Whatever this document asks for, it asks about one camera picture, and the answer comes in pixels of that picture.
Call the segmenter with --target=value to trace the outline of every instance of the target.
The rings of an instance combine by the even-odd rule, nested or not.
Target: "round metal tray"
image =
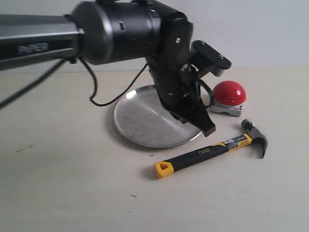
[[[114,123],[127,139],[142,146],[164,148],[185,144],[201,131],[182,124],[165,110],[154,85],[140,87],[121,98],[114,109]]]

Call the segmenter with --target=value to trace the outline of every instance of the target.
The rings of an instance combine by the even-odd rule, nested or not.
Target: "hammer head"
[[[241,126],[248,131],[248,135],[252,138],[253,143],[258,143],[263,147],[263,156],[266,153],[268,147],[268,138],[266,134],[259,128],[253,126],[252,122],[249,119],[243,120]]]

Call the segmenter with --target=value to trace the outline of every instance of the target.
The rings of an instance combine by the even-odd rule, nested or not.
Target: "label on hammer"
[[[225,144],[225,146],[228,148],[228,149],[232,149],[234,147],[237,147],[238,146],[238,143],[241,142],[241,141],[244,141],[246,140],[246,136],[244,135],[241,135],[241,136],[238,136],[234,139],[231,139],[231,140],[228,140],[228,141],[225,141],[223,142]]]

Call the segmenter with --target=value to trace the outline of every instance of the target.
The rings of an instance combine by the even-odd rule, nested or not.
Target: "wire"
[[[89,65],[86,63],[86,61],[84,61],[84,59],[82,57],[79,58],[80,62],[85,66],[85,68],[87,69],[87,71],[90,73],[92,79],[93,79],[93,84],[94,84],[94,90],[93,90],[93,94],[90,96],[90,101],[99,107],[103,107],[103,106],[108,106],[110,104],[113,104],[115,101],[117,101],[119,98],[121,98],[123,95],[125,95],[125,93],[132,87],[132,85],[135,83],[135,81],[139,78],[139,76],[141,75],[141,73],[146,69],[148,64],[145,64],[144,67],[141,69],[141,71],[136,75],[136,77],[133,79],[133,81],[131,82],[131,84],[121,93],[119,94],[116,98],[114,98],[113,100],[111,100],[108,103],[105,104],[99,104],[96,103],[93,99],[95,98],[95,96],[97,95],[97,91],[98,91],[98,80],[97,77],[95,75],[95,73],[92,71],[92,69],[89,67]]]
[[[2,102],[0,102],[0,110],[12,102],[16,101],[17,99],[21,98],[23,95],[26,93],[30,92],[33,90],[36,86],[41,84],[43,81],[45,81],[50,75],[52,75],[54,72],[56,72],[67,60],[62,59],[59,62],[57,62],[53,67],[51,67],[48,71],[46,71],[43,75],[41,75],[38,79],[33,81],[32,83],[28,84],[27,86],[23,87],[16,93],[12,94]]]

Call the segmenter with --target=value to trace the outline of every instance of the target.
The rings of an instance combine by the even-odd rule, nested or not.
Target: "hammer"
[[[228,151],[232,151],[252,143],[262,145],[263,155],[261,158],[263,159],[268,146],[267,136],[259,128],[254,127],[252,122],[248,119],[243,120],[241,125],[248,131],[246,134],[219,144],[207,146],[181,156],[155,163],[154,169],[156,176],[158,178],[166,177],[183,168],[209,160]]]

